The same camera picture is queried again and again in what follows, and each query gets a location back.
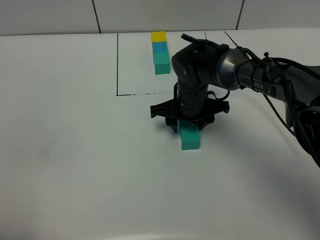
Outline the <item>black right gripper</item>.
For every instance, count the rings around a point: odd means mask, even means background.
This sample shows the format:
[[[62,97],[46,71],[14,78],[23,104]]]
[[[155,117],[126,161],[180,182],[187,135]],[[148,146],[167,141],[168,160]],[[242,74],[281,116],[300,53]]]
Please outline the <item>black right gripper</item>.
[[[215,121],[215,115],[228,113],[228,101],[212,99],[208,96],[208,86],[183,86],[178,81],[174,85],[173,99],[150,107],[151,118],[163,117],[174,133],[178,131],[178,122],[197,124],[202,131]]]

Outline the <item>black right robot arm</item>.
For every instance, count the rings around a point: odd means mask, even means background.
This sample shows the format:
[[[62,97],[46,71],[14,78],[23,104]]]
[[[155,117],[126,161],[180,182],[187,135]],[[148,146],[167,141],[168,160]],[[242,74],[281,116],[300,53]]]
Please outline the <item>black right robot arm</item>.
[[[181,36],[189,45],[171,59],[177,76],[173,99],[153,105],[152,118],[165,118],[166,125],[177,130],[186,121],[202,130],[215,115],[230,109],[225,97],[210,98],[213,85],[227,91],[251,89],[285,103],[282,123],[292,131],[302,148],[320,161],[320,68],[293,60],[257,57],[241,46],[230,48],[207,39]]]

